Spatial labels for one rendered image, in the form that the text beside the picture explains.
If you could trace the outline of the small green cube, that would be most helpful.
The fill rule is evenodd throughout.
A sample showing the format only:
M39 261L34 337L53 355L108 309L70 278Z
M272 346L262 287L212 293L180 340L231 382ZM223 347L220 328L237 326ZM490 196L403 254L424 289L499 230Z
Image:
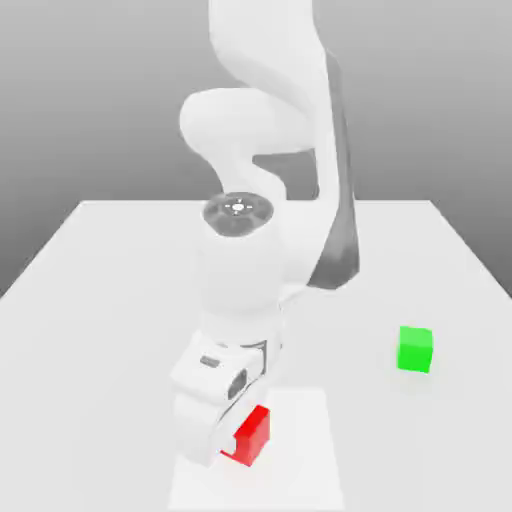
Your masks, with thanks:
M397 346L397 367L429 373L433 357L433 333L426 328L401 326Z

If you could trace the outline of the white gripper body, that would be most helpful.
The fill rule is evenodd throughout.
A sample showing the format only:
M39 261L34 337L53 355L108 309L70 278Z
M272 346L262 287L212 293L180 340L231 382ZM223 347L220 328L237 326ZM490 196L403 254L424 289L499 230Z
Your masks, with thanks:
M218 405L179 390L173 401L177 448L188 461L210 467L223 441L235 434L268 393L268 379L253 382L230 405Z

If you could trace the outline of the small red cube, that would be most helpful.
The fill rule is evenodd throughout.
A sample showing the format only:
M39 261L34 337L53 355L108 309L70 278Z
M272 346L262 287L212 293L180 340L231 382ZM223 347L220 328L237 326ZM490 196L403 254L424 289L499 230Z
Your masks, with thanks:
M270 439L270 410L257 405L234 434L235 450L220 453L242 465L251 467Z

